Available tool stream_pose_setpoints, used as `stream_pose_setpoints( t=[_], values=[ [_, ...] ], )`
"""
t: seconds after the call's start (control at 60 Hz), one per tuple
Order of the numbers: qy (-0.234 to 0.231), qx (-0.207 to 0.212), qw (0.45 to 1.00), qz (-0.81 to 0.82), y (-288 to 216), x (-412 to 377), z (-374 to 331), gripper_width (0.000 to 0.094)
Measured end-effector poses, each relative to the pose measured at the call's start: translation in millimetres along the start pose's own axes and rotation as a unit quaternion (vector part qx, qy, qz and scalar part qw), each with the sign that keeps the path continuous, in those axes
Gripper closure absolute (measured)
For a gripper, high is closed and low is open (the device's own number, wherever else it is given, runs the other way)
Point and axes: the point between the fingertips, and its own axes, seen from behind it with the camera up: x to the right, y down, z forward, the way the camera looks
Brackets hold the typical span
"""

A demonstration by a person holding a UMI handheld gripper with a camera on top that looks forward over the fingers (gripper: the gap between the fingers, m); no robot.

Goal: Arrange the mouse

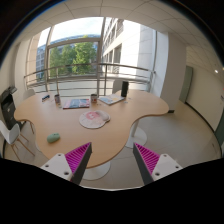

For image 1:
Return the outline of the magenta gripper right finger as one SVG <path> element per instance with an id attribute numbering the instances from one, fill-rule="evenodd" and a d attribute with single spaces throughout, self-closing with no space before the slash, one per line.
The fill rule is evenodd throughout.
<path id="1" fill-rule="evenodd" d="M 145 185 L 182 169 L 168 154 L 158 154 L 137 143 L 133 144 L 133 154 Z"/>

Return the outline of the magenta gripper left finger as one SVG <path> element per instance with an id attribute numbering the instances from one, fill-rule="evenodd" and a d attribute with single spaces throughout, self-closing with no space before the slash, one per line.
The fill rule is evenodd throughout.
<path id="1" fill-rule="evenodd" d="M 57 153 L 42 169 L 79 185 L 91 154 L 92 144 L 86 143 L 66 154 Z"/>

